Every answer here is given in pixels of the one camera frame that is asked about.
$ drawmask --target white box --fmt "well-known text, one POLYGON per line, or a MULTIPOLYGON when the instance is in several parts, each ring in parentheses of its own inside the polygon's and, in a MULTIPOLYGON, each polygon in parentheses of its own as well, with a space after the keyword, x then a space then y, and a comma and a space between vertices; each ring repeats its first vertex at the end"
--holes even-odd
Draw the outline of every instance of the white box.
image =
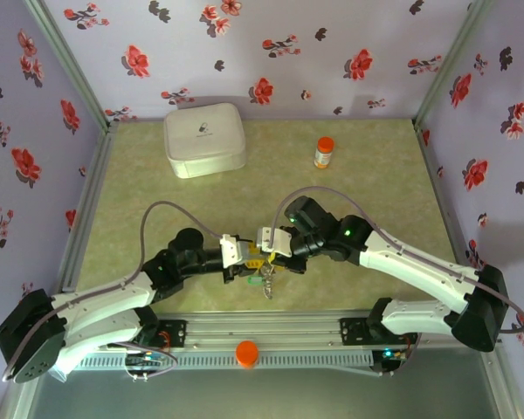
POLYGON ((165 118, 165 151, 183 179, 242 168, 245 131, 231 103, 173 111, 165 118))

